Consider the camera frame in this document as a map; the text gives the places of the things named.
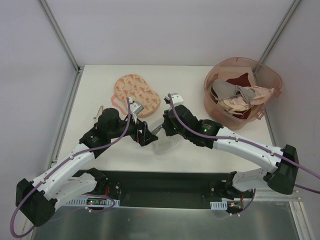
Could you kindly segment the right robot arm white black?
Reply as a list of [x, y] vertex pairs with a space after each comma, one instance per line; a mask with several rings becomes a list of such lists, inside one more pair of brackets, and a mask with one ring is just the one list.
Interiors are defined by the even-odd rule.
[[281, 148], [250, 141], [218, 122], [197, 119], [184, 105], [165, 110], [163, 118], [167, 136], [179, 135], [198, 147], [224, 151], [258, 165], [254, 170], [229, 174], [225, 184], [227, 198], [266, 187], [283, 195], [293, 193], [299, 163], [294, 146]]

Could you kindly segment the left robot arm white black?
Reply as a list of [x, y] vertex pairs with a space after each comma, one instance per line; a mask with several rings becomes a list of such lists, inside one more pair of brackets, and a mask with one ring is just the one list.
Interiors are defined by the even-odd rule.
[[106, 188], [105, 176], [95, 168], [73, 183], [68, 180], [123, 137], [131, 137], [142, 147], [158, 140], [148, 129], [148, 124], [138, 119], [143, 109], [137, 102], [130, 104], [130, 113], [125, 119], [120, 118], [115, 108], [104, 109], [93, 127], [60, 163], [32, 181], [24, 178], [18, 182], [16, 207], [35, 227], [40, 227], [76, 195], [87, 192], [102, 194]]

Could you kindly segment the white mesh laundry bag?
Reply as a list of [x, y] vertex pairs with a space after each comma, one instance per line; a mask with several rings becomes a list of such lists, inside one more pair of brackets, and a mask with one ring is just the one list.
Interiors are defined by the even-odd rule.
[[153, 151], [161, 156], [176, 149], [183, 141], [180, 135], [166, 136], [162, 124], [158, 124], [152, 131], [158, 137], [158, 140], [152, 143]]

